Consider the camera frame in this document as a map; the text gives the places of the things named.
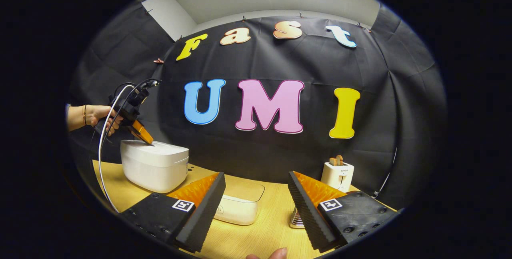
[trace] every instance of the bracelet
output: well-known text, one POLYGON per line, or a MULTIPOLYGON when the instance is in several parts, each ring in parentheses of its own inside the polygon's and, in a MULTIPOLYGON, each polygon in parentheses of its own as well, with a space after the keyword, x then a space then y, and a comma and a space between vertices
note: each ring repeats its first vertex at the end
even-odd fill
POLYGON ((84 126, 87 125, 87 122, 86 122, 86 108, 87 108, 87 105, 85 104, 84 105, 84 126))

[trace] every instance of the yellow letter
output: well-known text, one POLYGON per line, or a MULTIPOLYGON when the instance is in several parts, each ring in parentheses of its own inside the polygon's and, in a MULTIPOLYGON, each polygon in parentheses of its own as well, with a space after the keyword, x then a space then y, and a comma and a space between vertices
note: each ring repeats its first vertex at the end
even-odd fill
POLYGON ((361 94, 350 88, 337 88, 334 95, 338 98, 338 115, 334 128, 329 131, 331 138, 350 139, 354 136, 352 123, 354 121, 355 102, 361 94))
POLYGON ((247 28, 236 28, 227 31, 224 34, 224 38, 221 39, 221 44, 233 44, 234 42, 243 43, 249 41, 249 29, 247 28))
POLYGON ((200 40, 204 40, 208 37, 208 34, 203 34, 200 36, 197 36, 192 39, 188 39, 187 42, 185 42, 185 47, 183 47, 183 51, 181 51, 181 54, 176 58, 176 61, 185 59, 188 56, 190 56, 190 51, 195 50, 197 46, 199 46, 200 40))
POLYGON ((300 23, 297 21, 283 21, 278 22, 274 28, 274 37, 278 39, 295 39, 302 35, 302 30, 299 29, 300 23))

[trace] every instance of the pink letter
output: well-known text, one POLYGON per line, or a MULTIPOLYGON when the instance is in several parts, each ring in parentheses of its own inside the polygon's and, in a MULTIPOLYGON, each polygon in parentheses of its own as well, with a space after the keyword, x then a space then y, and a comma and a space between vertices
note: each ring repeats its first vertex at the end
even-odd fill
POLYGON ((304 83, 297 80, 284 80, 279 85, 274 97, 270 99, 259 80, 242 80, 238 83, 242 90, 242 113, 240 120, 234 124, 236 129, 251 131, 256 129, 252 120, 254 109, 261 128, 267 130, 279 111, 279 120, 274 130, 279 133, 301 133, 304 129, 299 122, 300 91, 304 83))

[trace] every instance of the wooden table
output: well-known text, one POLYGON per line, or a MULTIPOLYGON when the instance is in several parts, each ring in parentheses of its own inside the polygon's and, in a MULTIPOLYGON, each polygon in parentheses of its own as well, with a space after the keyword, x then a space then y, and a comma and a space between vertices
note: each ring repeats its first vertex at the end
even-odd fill
MULTIPOLYGON (((98 161, 93 160, 96 177, 101 186, 98 161)), ((188 175, 178 188, 193 181, 212 175, 215 171, 188 164, 188 175)), ((122 171, 121 164, 101 162, 104 183, 108 195, 119 212, 130 208, 152 192, 130 182, 122 171)), ((294 209, 293 200, 287 184, 268 183, 250 179, 236 178, 265 187, 258 202, 258 217, 248 226, 240 226, 214 219, 208 231, 201 252, 193 255, 199 258, 244 259, 248 254, 255 254, 266 259, 278 248, 288 248, 288 258, 315 258, 332 250, 320 253, 313 250, 305 229, 294 229, 289 226, 294 209)), ((349 191, 358 190, 350 186, 349 191)))

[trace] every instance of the blue letter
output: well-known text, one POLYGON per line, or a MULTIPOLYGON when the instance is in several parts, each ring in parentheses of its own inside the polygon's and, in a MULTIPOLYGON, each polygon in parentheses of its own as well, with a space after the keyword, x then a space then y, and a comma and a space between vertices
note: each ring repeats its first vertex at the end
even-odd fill
POLYGON ((223 79, 214 79, 206 84, 210 88, 210 103, 208 111, 199 113, 197 111, 197 93, 203 87, 201 82, 190 82, 185 85, 185 117, 194 124, 208 124, 215 120, 219 114, 221 101, 221 88, 226 84, 223 79))
POLYGON ((340 28, 340 26, 327 26, 326 28, 332 31, 334 37, 336 38, 336 40, 338 40, 338 42, 351 48, 356 46, 354 42, 349 41, 349 39, 347 38, 347 36, 350 36, 350 33, 344 31, 342 28, 340 28))

